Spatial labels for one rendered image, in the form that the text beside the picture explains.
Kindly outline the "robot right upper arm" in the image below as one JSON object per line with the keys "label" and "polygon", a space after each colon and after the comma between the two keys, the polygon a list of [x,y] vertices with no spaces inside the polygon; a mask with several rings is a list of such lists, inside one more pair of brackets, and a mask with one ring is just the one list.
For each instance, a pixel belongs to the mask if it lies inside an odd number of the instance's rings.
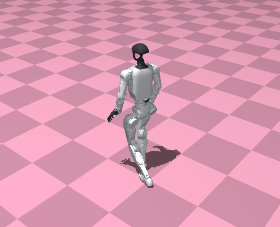
{"label": "robot right upper arm", "polygon": [[154,64],[150,64],[153,67],[153,80],[154,80],[154,84],[152,86],[152,89],[154,91],[158,91],[161,89],[161,78],[160,78],[160,68],[157,65]]}

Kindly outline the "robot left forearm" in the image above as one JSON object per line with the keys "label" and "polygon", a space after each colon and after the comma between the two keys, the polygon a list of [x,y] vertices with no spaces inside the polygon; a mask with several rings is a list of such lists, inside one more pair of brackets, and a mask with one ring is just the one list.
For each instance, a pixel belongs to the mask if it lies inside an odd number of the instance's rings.
{"label": "robot left forearm", "polygon": [[116,106],[115,106],[114,111],[118,111],[118,113],[120,114],[122,112],[122,107],[123,107],[123,104],[124,104],[124,100],[119,100],[118,97],[119,97],[119,92],[117,94]]}

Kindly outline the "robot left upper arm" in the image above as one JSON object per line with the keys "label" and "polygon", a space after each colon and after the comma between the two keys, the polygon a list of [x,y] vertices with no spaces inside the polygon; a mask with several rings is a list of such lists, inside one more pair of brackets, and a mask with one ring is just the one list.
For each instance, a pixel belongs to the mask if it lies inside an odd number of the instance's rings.
{"label": "robot left upper arm", "polygon": [[120,73],[120,84],[119,84],[119,100],[125,100],[127,93],[126,89],[127,89],[127,85],[128,85],[128,81],[132,78],[132,70],[131,69],[127,69],[127,70],[123,70]]}

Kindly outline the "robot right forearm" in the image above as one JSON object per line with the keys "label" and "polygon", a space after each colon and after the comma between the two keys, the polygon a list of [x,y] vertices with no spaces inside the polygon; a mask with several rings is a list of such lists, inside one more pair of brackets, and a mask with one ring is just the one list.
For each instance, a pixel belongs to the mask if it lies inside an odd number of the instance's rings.
{"label": "robot right forearm", "polygon": [[149,102],[153,103],[154,100],[156,99],[156,96],[159,94],[159,92],[160,92],[160,90],[154,91],[152,89],[152,92],[151,92],[150,97],[149,97]]}

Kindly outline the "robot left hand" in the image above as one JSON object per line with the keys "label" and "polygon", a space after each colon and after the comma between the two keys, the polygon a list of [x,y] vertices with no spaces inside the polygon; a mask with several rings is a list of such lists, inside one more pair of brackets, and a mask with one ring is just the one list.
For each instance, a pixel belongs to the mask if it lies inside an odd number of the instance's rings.
{"label": "robot left hand", "polygon": [[[114,109],[115,110],[115,109]],[[108,117],[108,122],[111,122],[111,120],[112,120],[112,118],[114,118],[113,117],[113,115],[118,115],[119,113],[118,113],[118,111],[112,111],[111,113],[110,113],[110,115],[109,115],[109,117]],[[111,118],[112,117],[112,118]]]}

